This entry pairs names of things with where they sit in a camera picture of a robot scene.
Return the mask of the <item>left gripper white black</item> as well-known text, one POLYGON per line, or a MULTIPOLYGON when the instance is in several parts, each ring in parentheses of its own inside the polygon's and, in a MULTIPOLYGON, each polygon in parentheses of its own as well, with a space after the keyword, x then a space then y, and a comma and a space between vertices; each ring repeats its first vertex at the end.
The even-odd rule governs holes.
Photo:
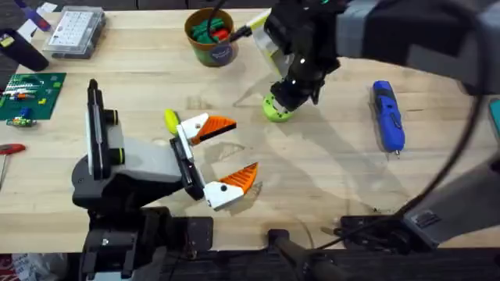
MULTIPOLYGON (((178 133, 191 146, 237 127, 226 116, 208 113, 192 117, 177 125, 178 133)), ((181 151, 178 138, 160 146, 122 134, 120 126, 108 131, 115 148, 122 148, 124 163, 108 165, 108 176, 100 174, 98 154, 87 146, 87 154, 73 168, 73 203, 91 212, 132 212, 160 198, 184 190, 191 198, 205 198, 215 211, 243 198, 257 177, 257 162, 205 186, 194 164, 181 151)))

